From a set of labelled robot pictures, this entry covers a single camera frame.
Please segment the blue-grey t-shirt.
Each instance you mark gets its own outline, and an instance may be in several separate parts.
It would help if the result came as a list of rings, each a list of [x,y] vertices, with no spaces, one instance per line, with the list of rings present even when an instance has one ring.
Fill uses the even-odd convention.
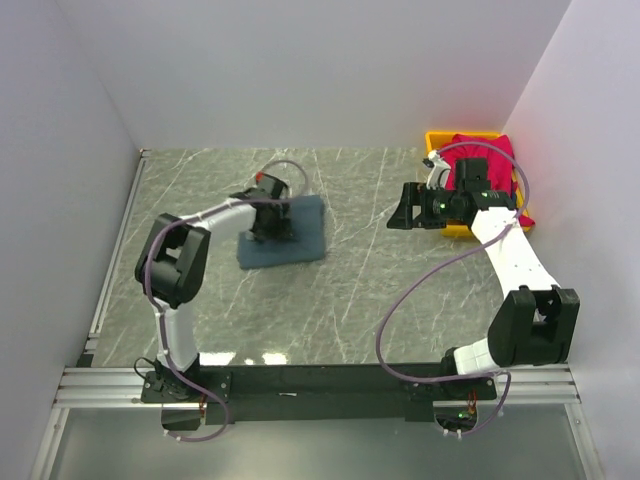
[[[326,255],[325,204],[318,195],[294,199],[291,208],[292,237],[286,240],[250,240],[238,237],[236,258],[243,270],[263,269],[319,261]]]

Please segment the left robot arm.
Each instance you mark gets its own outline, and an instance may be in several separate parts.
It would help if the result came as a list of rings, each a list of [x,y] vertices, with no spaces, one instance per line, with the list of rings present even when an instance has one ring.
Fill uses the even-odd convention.
[[[244,233],[258,242],[290,238],[289,193],[285,181],[261,171],[254,186],[214,207],[156,218],[134,276],[156,318],[156,371],[176,401],[193,399],[200,388],[190,303],[202,287],[209,250]]]

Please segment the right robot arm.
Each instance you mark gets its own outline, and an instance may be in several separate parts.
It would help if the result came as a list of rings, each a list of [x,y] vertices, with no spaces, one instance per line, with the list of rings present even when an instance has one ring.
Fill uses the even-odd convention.
[[[547,272],[526,238],[519,218],[522,206],[494,190],[484,158],[463,158],[448,165],[437,151],[426,164],[424,182],[404,184],[391,229],[443,229],[451,220],[465,224],[495,271],[503,302],[486,336],[453,348],[434,377],[444,395],[460,399],[474,379],[502,368],[545,366],[567,360],[579,313],[577,292],[563,288]]]

